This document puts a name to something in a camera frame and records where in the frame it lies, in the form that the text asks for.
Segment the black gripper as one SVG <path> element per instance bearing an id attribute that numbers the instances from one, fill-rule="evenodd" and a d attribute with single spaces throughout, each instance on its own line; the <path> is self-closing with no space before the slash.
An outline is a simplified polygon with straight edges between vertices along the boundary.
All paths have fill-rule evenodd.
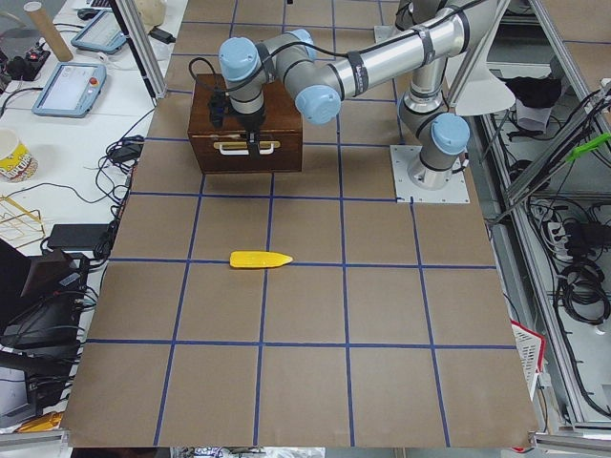
<path id="1" fill-rule="evenodd" d="M 260 154 L 260 131 L 265 122 L 265 110 L 258 110 L 250 114 L 237 113 L 237 119 L 244 134 L 247 136 L 247 150 L 249 154 Z"/>

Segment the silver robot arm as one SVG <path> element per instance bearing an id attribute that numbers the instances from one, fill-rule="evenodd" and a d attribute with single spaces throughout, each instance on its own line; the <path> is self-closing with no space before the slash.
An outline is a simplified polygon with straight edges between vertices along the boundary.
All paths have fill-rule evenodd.
<path id="1" fill-rule="evenodd" d="M 319 49 L 304 29 L 259 43 L 247 37 L 226 40 L 219 51 L 221 74 L 245 130 L 246 154 L 262 153 L 263 87 L 268 83 L 281 82 L 302 118 L 323 125 L 340 113 L 344 100 L 410 73 L 411 84 L 397 109 L 421 142 L 409 174 L 423 188 L 442 188 L 470 138 L 466 121 L 441 109 L 447 61 L 471 50 L 483 37 L 494 6 L 488 1 L 403 1 L 399 10 L 412 10 L 414 21 L 399 22 L 396 35 L 344 52 L 324 66 L 316 64 Z"/>

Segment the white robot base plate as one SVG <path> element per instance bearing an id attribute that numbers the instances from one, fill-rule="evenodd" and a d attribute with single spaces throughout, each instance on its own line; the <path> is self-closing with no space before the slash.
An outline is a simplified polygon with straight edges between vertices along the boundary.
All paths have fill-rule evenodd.
<path id="1" fill-rule="evenodd" d="M 469 204 L 470 197 L 459 157 L 442 172 L 420 161 L 420 146 L 391 145 L 390 161 L 398 203 Z"/>

